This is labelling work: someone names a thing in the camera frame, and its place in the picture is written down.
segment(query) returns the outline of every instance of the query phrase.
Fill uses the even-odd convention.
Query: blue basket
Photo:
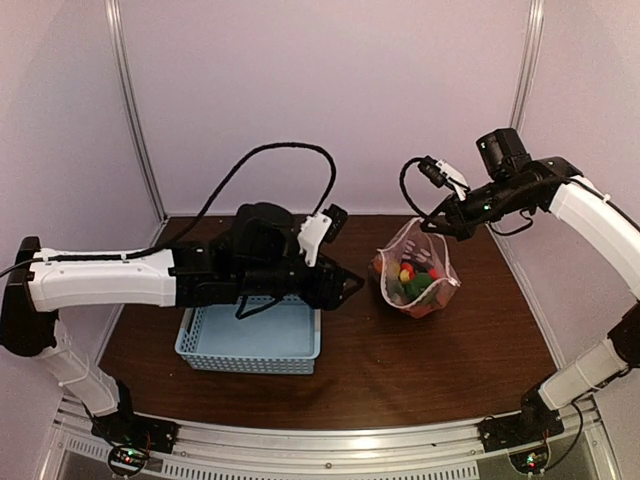
[[[271,301],[250,297],[247,310]],[[285,297],[265,312],[238,320],[238,305],[187,310],[176,352],[196,370],[310,375],[320,354],[320,311]]]

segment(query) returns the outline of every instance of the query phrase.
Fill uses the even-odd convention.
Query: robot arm
[[[199,307],[235,304],[249,295],[269,295],[274,305],[295,294],[313,308],[334,310],[364,284],[319,253],[346,219],[346,212],[332,205],[308,217],[296,234],[287,210],[246,204],[231,228],[211,241],[176,244],[147,256],[60,252],[41,248],[37,237],[25,238],[5,287],[0,344],[43,364],[60,387],[78,397],[95,435],[171,452],[176,425],[135,415],[127,387],[77,348],[58,320],[58,309],[114,303]],[[236,317],[254,313],[258,310],[240,307]]]
[[[493,181],[467,191],[464,198],[457,192],[450,194],[433,212],[422,215],[425,232],[465,240],[478,225],[516,211],[533,215],[539,208],[580,233],[622,276],[634,297],[640,298],[640,231],[607,195],[562,158],[532,160],[513,129],[496,130],[476,144]],[[414,159],[407,165],[411,162],[417,163],[418,170],[435,186],[445,184],[441,177],[446,172],[431,157],[418,162]],[[401,188],[409,204],[415,206],[404,187],[406,170],[403,168],[400,175]],[[639,305],[629,310],[604,340],[527,392],[521,414],[483,421],[479,429],[485,450],[542,440],[545,432],[562,433],[558,409],[640,367]]]

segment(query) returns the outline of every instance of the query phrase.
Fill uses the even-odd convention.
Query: brown tabletop
[[[406,220],[352,216],[323,251],[366,276],[376,248]],[[172,219],[164,238],[186,221]],[[208,217],[191,238],[228,226]],[[462,287],[445,310],[411,319],[369,283],[338,311],[323,312],[311,376],[193,370],[174,351],[183,310],[139,305],[125,307],[101,366],[130,387],[137,411],[242,427],[409,426],[516,410],[555,370],[548,349],[488,232],[448,243]]]

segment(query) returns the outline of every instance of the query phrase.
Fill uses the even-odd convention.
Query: white backdrop
[[[640,3],[547,0],[540,63],[523,128],[536,158],[560,155],[640,219]],[[633,305],[614,270],[550,216],[509,243],[567,361],[602,339]],[[640,375],[596,399],[623,478],[640,471]]]
[[[27,235],[60,249],[148,245],[156,222],[123,112],[104,2],[5,1],[0,45],[0,269]],[[95,355],[111,312],[61,315]],[[52,377],[0,347],[0,478],[34,478],[60,398]]]
[[[122,20],[142,125],[170,214],[193,214],[262,143],[318,143],[338,162],[351,213],[408,208],[412,156],[484,180],[474,141],[511,112],[529,2],[128,0]],[[212,213],[270,200],[309,211],[327,168],[312,153],[266,153]],[[442,197],[410,179],[425,208]]]

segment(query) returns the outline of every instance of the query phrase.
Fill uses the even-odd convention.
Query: bag of toy vegetables
[[[385,301],[413,318],[443,309],[460,287],[442,235],[420,230],[414,218],[378,250],[371,273]]]

